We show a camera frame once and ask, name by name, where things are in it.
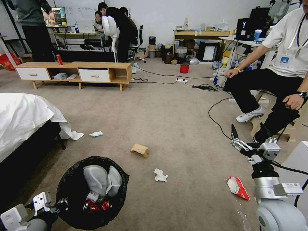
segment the wooden tv cabinet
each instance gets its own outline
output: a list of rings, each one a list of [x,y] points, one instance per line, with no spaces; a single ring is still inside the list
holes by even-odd
[[[132,79],[132,66],[130,63],[100,63],[100,62],[73,62],[63,63],[24,63],[15,67],[22,80],[30,80],[37,89],[35,81],[53,82],[77,82],[81,89],[82,82],[90,83],[116,83],[120,85],[120,91]],[[58,73],[78,74],[75,79],[54,79]]]

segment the id badge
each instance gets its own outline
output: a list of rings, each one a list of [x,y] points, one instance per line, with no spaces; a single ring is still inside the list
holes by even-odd
[[[288,68],[290,57],[282,56],[279,62],[280,67]]]

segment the red object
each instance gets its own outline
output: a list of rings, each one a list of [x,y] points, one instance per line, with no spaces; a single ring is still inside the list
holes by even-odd
[[[93,213],[102,210],[105,211],[108,208],[110,208],[108,200],[102,202],[101,204],[93,203],[92,201],[87,200],[86,203],[84,204],[83,211],[86,211],[87,213]]]
[[[15,55],[13,55],[12,53],[10,53],[14,62],[16,63],[16,65],[20,64],[20,61],[18,58],[16,58]],[[10,71],[15,71],[14,66],[11,64],[11,62],[9,61],[9,58],[7,57],[7,55],[1,55],[0,56],[0,64],[5,66],[8,70]]]
[[[242,182],[239,178],[230,176],[227,184],[228,184],[230,191],[232,193],[234,193],[237,196],[242,197],[242,198],[244,198],[248,201],[250,200],[248,193],[247,193],[246,189],[244,188],[244,186],[243,186],[243,184],[242,184]]]
[[[180,72],[185,74],[185,73],[188,73],[188,70],[189,70],[189,66],[182,66],[181,65],[181,68],[180,68]]]
[[[61,56],[60,56],[60,55],[56,55],[56,56],[57,56],[58,63],[59,63],[60,65],[63,65]]]

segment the black garbage bag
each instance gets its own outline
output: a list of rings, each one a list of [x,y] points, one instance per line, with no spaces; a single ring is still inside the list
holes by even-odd
[[[118,194],[115,197],[109,197],[111,208],[106,211],[90,214],[83,211],[83,206],[90,191],[83,175],[83,168],[88,165],[102,166],[107,172],[109,172],[109,167],[112,165],[122,177],[122,185]],[[57,202],[62,198],[68,198],[68,210],[61,211],[59,217],[76,229],[97,229],[107,225],[118,215],[124,205],[128,178],[129,176],[123,169],[109,158],[92,156],[77,162],[62,176],[57,188]]]

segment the white drawer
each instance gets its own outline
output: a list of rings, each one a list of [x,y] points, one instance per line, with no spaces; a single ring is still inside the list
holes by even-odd
[[[79,69],[82,81],[110,82],[108,70]]]
[[[18,68],[16,70],[23,80],[49,80],[48,73],[45,68]]]

